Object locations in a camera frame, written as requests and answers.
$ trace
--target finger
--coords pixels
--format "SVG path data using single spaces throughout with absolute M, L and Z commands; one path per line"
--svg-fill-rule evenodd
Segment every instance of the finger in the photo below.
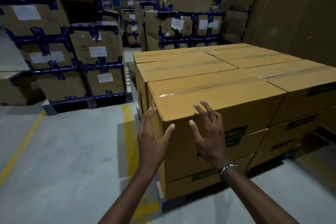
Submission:
M 209 116 L 206 111 L 204 111 L 199 105 L 194 104 L 194 108 L 198 111 L 199 115 L 203 118 L 205 124 L 210 124 Z
M 175 124 L 170 124 L 170 126 L 166 129 L 166 132 L 161 139 L 162 143 L 168 145 L 169 138 L 173 134 L 174 129 L 175 129 Z
M 218 123 L 223 125 L 223 117 L 219 112 L 215 112 Z
M 143 132 L 150 134 L 152 131 L 152 117 L 156 112 L 156 107 L 149 107 L 148 111 L 145 114 L 145 118 L 143 120 Z
M 205 102 L 205 101 L 200 101 L 200 103 L 204 106 L 205 110 L 207 110 L 209 120 L 210 121 L 216 121 L 217 118 L 216 118 L 215 111 L 210 107 L 210 105 L 208 105 L 208 103 Z
M 192 133 L 194 134 L 195 145 L 204 147 L 205 146 L 204 138 L 200 135 L 200 133 L 198 131 L 198 127 L 195 124 L 195 122 L 193 120 L 189 120 L 189 125 L 190 125 Z

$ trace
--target bracelet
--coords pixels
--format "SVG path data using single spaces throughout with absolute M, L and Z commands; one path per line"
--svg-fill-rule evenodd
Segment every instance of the bracelet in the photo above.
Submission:
M 222 176 L 223 172 L 224 172 L 226 169 L 228 169 L 229 167 L 236 167 L 236 166 L 237 166 L 236 164 L 229 164 L 229 165 L 225 165 L 225 166 L 221 169 L 221 171 L 219 172 L 219 177 L 222 179 L 222 181 L 223 181 L 223 176 Z

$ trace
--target right hand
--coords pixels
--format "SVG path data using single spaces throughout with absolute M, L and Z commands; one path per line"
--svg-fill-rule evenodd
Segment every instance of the right hand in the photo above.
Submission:
M 193 120 L 189 121 L 189 125 L 194 134 L 194 142 L 199 154 L 219 172 L 225 165 L 233 163 L 225 154 L 222 115 L 215 112 L 206 102 L 200 101 L 200 103 L 207 111 L 195 104 L 194 107 L 204 121 L 205 137 L 200 135 Z

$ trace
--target gray floor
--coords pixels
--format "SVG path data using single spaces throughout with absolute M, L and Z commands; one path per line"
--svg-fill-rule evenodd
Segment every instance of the gray floor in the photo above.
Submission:
M 0 33 L 0 65 L 25 63 Z M 132 51 L 125 50 L 132 70 Z M 135 101 L 129 106 L 135 117 Z M 41 112 L 40 105 L 0 107 L 3 169 Z M 123 107 L 44 116 L 0 188 L 0 223 L 96 223 L 127 184 Z M 301 223 L 336 219 L 336 146 L 330 144 L 253 178 Z M 155 201 L 155 185 L 147 191 Z M 254 223 L 231 189 L 139 223 Z

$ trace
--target white label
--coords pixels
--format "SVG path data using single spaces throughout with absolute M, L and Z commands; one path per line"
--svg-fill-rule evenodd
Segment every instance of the white label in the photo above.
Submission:
M 106 47 L 89 47 L 91 57 L 107 57 Z
M 208 24 L 208 28 L 214 28 L 214 29 L 217 29 L 218 28 L 218 25 L 219 25 L 219 21 L 215 20 L 213 22 L 210 22 Z
M 43 56 L 42 52 L 30 52 L 29 56 L 33 63 L 47 63 L 49 60 L 54 60 L 56 62 L 65 61 L 62 52 L 50 52 L 50 55 Z
M 208 20 L 201 20 L 199 22 L 199 29 L 207 29 L 208 28 Z
M 102 38 L 100 37 L 100 34 L 99 34 L 99 32 L 98 32 L 98 39 L 97 39 L 97 41 L 98 41 L 98 40 L 101 40 L 101 39 L 102 39 Z
M 37 90 L 37 89 L 40 88 L 40 84 L 39 84 L 38 81 L 36 81 L 36 82 L 31 82 L 31 83 L 30 83 L 30 87 L 31 87 L 32 90 Z
M 20 21 L 41 19 L 35 5 L 12 5 L 12 8 Z
M 183 22 L 184 20 L 179 20 L 179 19 L 171 19 L 171 27 L 174 29 L 183 29 Z
M 113 82 L 112 74 L 99 74 L 97 75 L 100 83 L 102 82 Z

